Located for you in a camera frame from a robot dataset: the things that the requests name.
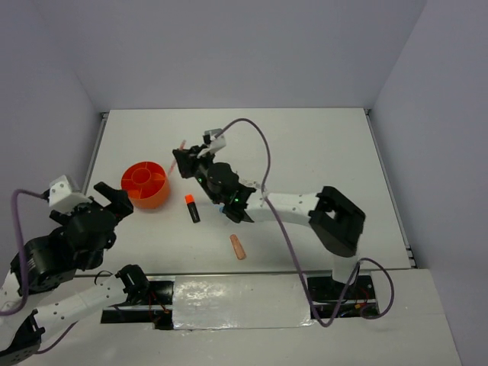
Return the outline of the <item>orange clear pen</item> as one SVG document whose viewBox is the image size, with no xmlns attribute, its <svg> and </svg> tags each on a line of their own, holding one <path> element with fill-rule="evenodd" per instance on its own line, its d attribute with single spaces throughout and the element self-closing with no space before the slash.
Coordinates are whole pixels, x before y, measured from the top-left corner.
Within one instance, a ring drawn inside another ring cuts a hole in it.
<svg viewBox="0 0 488 366">
<path fill-rule="evenodd" d="M 185 147 L 185 144 L 186 144 L 186 140 L 182 140 L 182 142 L 180 143 L 180 146 L 179 146 L 178 150 L 183 150 L 184 147 Z M 168 177 L 171 176 L 171 174 L 174 172 L 174 169 L 175 169 L 175 167 L 177 165 L 176 158 L 174 156 L 173 156 L 173 158 L 174 159 L 172 160 L 172 163 L 171 163 L 171 165 L 169 167 L 169 170 L 167 171 L 167 176 Z"/>
</svg>

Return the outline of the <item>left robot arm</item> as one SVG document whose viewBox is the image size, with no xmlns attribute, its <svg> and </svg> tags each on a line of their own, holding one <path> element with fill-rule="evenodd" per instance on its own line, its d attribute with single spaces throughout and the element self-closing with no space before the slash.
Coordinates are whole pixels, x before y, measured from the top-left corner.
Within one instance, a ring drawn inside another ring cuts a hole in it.
<svg viewBox="0 0 488 366">
<path fill-rule="evenodd" d="M 38 194 L 17 189 L 11 197 L 18 253 L 1 287 L 1 363 L 16 365 L 43 354 L 42 343 L 58 332 L 68 331 L 81 319 L 128 302 L 144 302 L 149 280 L 138 265 L 126 265 L 106 281 L 88 290 L 41 306 L 61 284 L 71 281 L 77 271 L 101 266 L 104 252 L 116 241 L 115 228 L 133 213 L 125 190 L 104 182 L 94 189 L 108 199 L 106 206 L 84 195 L 65 175 L 52 181 Z M 18 197 L 26 194 L 46 201 L 50 219 L 58 223 L 50 234 L 24 241 L 18 213 Z"/>
</svg>

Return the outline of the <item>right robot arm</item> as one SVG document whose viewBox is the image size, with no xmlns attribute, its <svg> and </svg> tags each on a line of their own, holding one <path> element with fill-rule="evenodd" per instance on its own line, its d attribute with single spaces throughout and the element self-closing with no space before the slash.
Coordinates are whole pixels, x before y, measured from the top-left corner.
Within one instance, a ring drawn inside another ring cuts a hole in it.
<svg viewBox="0 0 488 366">
<path fill-rule="evenodd" d="M 366 215 L 337 188 L 316 194 L 262 193 L 239 181 L 230 164 L 215 162 L 204 146 L 172 151 L 182 178 L 193 178 L 234 223 L 277 220 L 311 228 L 332 255 L 332 292 L 349 298 L 358 289 L 353 275 Z"/>
</svg>

